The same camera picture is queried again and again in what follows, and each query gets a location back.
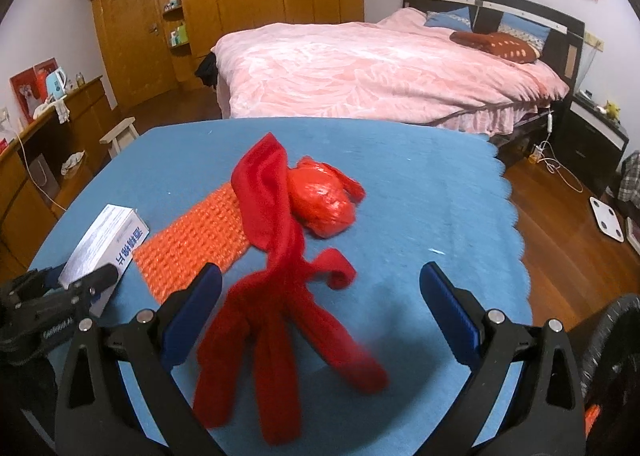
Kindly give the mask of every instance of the bed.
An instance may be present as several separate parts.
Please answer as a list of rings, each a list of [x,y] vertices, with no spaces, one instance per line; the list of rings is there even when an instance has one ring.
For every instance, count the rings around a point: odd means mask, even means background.
[[[549,28],[540,59],[515,64],[424,26],[428,12],[468,7],[472,30],[509,13]],[[217,57],[223,118],[384,119],[510,135],[562,108],[575,86],[584,23],[526,0],[404,0],[377,24],[272,24],[224,36]]]

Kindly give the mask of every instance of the brown pillow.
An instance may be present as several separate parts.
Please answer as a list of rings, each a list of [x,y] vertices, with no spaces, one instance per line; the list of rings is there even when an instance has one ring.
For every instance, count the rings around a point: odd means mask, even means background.
[[[467,31],[454,31],[449,38],[456,44],[491,53],[496,57],[518,64],[530,64],[540,58],[538,50],[528,42],[507,35],[507,33],[483,35]]]

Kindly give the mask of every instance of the wooden desk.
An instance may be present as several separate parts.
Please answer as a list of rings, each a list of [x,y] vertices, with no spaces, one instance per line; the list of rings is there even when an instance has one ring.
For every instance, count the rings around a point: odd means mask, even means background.
[[[118,114],[111,110],[100,79],[94,78],[67,95],[69,122],[60,125],[57,113],[50,108],[20,132],[26,159],[17,139],[0,154],[0,283],[27,270],[62,215],[42,198],[25,165],[43,154],[60,186],[56,203],[66,208],[107,161],[108,149],[100,144],[100,138],[116,125]],[[64,179],[62,163],[82,150],[86,167]]]

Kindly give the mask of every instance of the red fabric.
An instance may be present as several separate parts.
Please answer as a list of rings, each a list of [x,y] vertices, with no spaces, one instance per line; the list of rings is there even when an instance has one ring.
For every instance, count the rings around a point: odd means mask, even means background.
[[[356,220],[356,208],[366,195],[362,186],[327,163],[309,156],[287,173],[293,213],[319,237],[331,237]]]
[[[291,215],[287,192],[287,154],[272,134],[240,160],[231,184],[238,195],[245,234],[252,245],[267,252],[267,265],[229,289],[207,330],[198,349],[202,370],[193,410],[207,428],[228,422],[242,351],[253,338],[262,434],[269,444],[285,443],[300,435],[296,363],[286,320],[293,321],[320,356],[357,389],[380,391],[387,377],[306,288],[306,282],[321,272],[329,273],[330,288],[345,288],[356,272],[334,248],[313,262],[303,259],[302,226]]]

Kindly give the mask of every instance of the pillow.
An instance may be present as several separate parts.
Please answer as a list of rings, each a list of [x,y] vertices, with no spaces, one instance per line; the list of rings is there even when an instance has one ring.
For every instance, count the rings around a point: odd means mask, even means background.
[[[471,31],[471,16],[469,8],[438,13],[430,11],[424,23],[427,28],[449,28],[456,31]]]
[[[466,31],[455,31],[450,35],[449,39],[456,44],[475,48],[517,64],[530,64],[540,58],[538,50],[531,44],[506,33],[482,35]]]
[[[517,15],[504,13],[502,14],[502,21],[498,31],[528,42],[542,55],[542,50],[545,47],[549,33],[551,33],[551,28],[523,19]]]

